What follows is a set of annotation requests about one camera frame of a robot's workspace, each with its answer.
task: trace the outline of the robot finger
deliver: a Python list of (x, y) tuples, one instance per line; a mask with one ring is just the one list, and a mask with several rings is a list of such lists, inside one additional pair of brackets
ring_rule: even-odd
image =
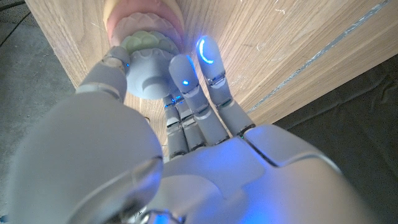
[(255, 125), (231, 95), (215, 40), (208, 36), (202, 37), (197, 43), (197, 55), (211, 101), (218, 114), (232, 135), (242, 136)]
[(172, 93), (172, 96), (175, 101), (175, 107), (180, 114), (181, 126), (184, 130), (185, 138), (187, 139), (189, 151), (192, 152), (200, 147), (206, 146), (205, 137), (200, 131), (199, 125), (195, 121), (195, 117), (180, 90), (176, 90)]
[(228, 133), (199, 85), (191, 58), (188, 55), (176, 55), (170, 62), (169, 72), (182, 93), (181, 97), (184, 97), (192, 111), (207, 145), (212, 146), (229, 139)]
[(169, 158), (185, 155), (189, 152), (187, 139), (180, 122), (180, 115), (173, 98), (169, 95), (163, 98), (166, 115), (167, 140), (169, 142)]

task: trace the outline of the scratch mark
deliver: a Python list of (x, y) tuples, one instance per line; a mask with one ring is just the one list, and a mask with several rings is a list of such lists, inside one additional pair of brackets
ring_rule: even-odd
[(93, 24), (94, 26), (100, 28), (101, 30), (105, 31), (102, 27), (100, 27), (99, 25), (95, 24), (94, 22), (91, 22), (91, 24)]
[(277, 58), (277, 59), (270, 59), (270, 60), (267, 60), (267, 61), (275, 62), (275, 61), (278, 61), (278, 60), (282, 60), (282, 59), (284, 58), (284, 56), (285, 56), (285, 55), (282, 55), (280, 58)]
[(265, 17), (263, 17), (261, 20), (260, 20), (260, 22), (259, 22), (259, 24), (257, 25), (257, 27), (256, 27), (256, 29), (260, 26), (260, 24), (262, 23), (262, 21), (265, 19)]
[(275, 11), (277, 11), (279, 13), (283, 12), (285, 14), (285, 9), (275, 9)]
[(258, 51), (262, 50), (265, 46), (265, 43), (260, 44), (260, 42), (257, 44), (256, 48)]
[(238, 75), (238, 78), (235, 81), (233, 81), (231, 84), (229, 84), (229, 85), (230, 86), (235, 86), (236, 84), (241, 83), (242, 79), (243, 79), (243, 76), (242, 75)]

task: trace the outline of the glowing blue ring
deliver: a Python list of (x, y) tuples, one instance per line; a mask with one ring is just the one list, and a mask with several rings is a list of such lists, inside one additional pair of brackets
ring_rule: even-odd
[(204, 39), (202, 39), (202, 40), (200, 41), (200, 44), (199, 44), (199, 53), (200, 53), (201, 58), (202, 58), (206, 63), (213, 63), (214, 60), (208, 60), (208, 59), (205, 58), (205, 56), (203, 55), (203, 44), (205, 44), (205, 40), (204, 40)]

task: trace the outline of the white robotic hand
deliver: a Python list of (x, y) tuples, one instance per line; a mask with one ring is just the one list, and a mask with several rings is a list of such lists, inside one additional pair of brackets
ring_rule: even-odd
[[(197, 43), (197, 55), (218, 114), (233, 136), (242, 136), (255, 125), (231, 96), (216, 42), (211, 37), (202, 37)], [(199, 85), (191, 58), (175, 56), (169, 72), (178, 88), (164, 98), (170, 158), (229, 139)]]
[(319, 150), (276, 126), (254, 127), (229, 92), (213, 39), (202, 37), (197, 54), (232, 137), (189, 57), (177, 55), (169, 67), (175, 92), (164, 98), (173, 159), (163, 164), (145, 118), (123, 105), (131, 55), (112, 48), (20, 145), (10, 221), (130, 223), (145, 210), (138, 223), (376, 222)]

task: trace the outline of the wood grain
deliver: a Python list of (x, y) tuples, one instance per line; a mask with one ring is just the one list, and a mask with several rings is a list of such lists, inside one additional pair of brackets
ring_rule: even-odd
[[(231, 92), (248, 111), (381, 0), (179, 0), (186, 54), (201, 35), (219, 43)], [(27, 0), (63, 67), (77, 86), (106, 53), (103, 1)], [(272, 123), (398, 53), (397, 1), (314, 61), (249, 115)], [(150, 119), (166, 145), (160, 101), (128, 95), (128, 106)]]

